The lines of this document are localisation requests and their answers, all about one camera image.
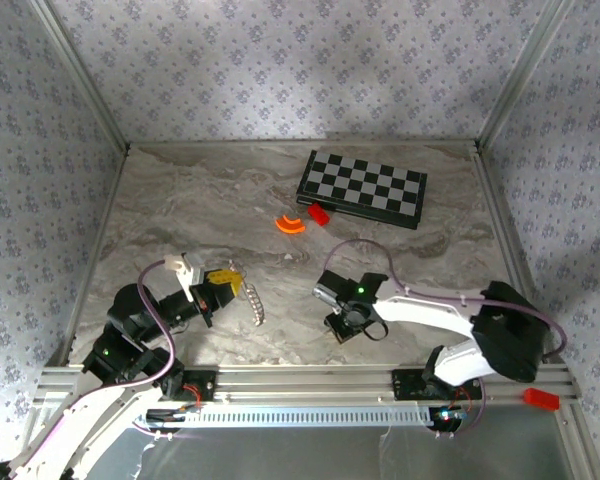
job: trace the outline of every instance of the patterned wallpaper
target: patterned wallpaper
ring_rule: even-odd
[[[24,0],[0,3],[0,460],[18,453],[119,156]]]
[[[477,137],[543,0],[54,0],[128,141]]]
[[[493,153],[600,454],[600,0],[570,12]]]

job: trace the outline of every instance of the orange arc piece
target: orange arc piece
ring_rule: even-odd
[[[295,220],[289,219],[286,215],[276,220],[276,226],[284,233],[302,233],[307,227],[304,226],[302,220],[296,218]]]

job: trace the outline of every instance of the chess board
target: chess board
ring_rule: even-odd
[[[313,150],[296,200],[416,229],[427,174]]]

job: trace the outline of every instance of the gray marble table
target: gray marble table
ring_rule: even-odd
[[[428,174],[417,230],[344,214],[319,227],[295,203],[312,149],[411,168]],[[274,221],[299,216],[307,230],[285,235]],[[455,334],[392,324],[388,338],[363,336],[339,345],[323,325],[327,305],[311,295],[327,252],[350,238],[368,238],[393,254],[403,281],[447,288],[507,280],[506,269],[474,165],[464,148],[420,144],[350,145],[327,142],[201,144],[134,148],[130,152],[105,231],[70,355],[81,362],[101,333],[118,289],[134,282],[165,254],[192,252],[208,269],[235,259],[246,268],[264,303],[267,321],[254,326],[244,298],[234,300],[207,329],[195,319],[176,337],[185,364],[422,363],[430,350],[456,342]],[[386,272],[381,252],[346,247],[332,264],[343,276]],[[157,298],[179,288],[159,269],[148,286]]]

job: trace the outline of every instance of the red object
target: red object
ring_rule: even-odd
[[[544,408],[552,412],[560,409],[560,397],[558,395],[543,392],[537,388],[527,388],[524,391],[524,401],[534,407]]]
[[[324,227],[329,223],[329,215],[327,215],[327,212],[325,212],[317,203],[314,203],[309,207],[309,215],[311,215],[321,227]]]

